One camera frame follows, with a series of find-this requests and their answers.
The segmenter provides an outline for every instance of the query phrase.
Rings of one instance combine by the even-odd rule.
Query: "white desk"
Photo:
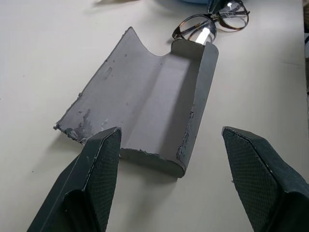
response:
[[[156,55],[202,7],[176,0],[0,3],[0,231],[27,230],[82,147],[52,127],[133,26]],[[247,28],[218,33],[219,60],[184,178],[120,162],[108,232],[250,232],[222,126],[257,133],[309,181],[301,0],[251,0]]]

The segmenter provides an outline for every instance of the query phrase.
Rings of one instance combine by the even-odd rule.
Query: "eyeglass lens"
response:
[[[199,44],[205,45],[206,42],[213,42],[215,37],[215,25],[214,23],[203,16],[197,16],[184,22],[180,31],[182,36]]]
[[[248,23],[248,14],[244,7],[235,1],[229,1],[223,9],[219,11],[221,19],[229,26],[241,29]],[[224,28],[224,31],[235,31]]]

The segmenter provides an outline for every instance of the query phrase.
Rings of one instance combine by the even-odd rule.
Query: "open glasses case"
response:
[[[175,40],[170,53],[155,56],[129,28],[54,129],[85,144],[121,127],[121,158],[182,177],[217,58],[213,44],[187,40]]]

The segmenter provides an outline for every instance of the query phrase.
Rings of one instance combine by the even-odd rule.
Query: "table surface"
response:
[[[249,0],[219,59],[186,175],[120,161],[108,232],[253,231],[231,182],[222,126],[268,139],[309,181],[301,0]],[[133,26],[154,54],[202,6],[176,0],[0,2],[0,231],[25,231],[82,146],[52,129]]]

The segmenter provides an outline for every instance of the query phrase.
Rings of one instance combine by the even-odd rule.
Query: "textured fabric surface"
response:
[[[116,132],[103,143],[86,186],[100,231],[106,231],[114,196],[121,133]]]
[[[280,200],[281,188],[251,143],[224,130],[234,184],[255,232],[264,232]]]

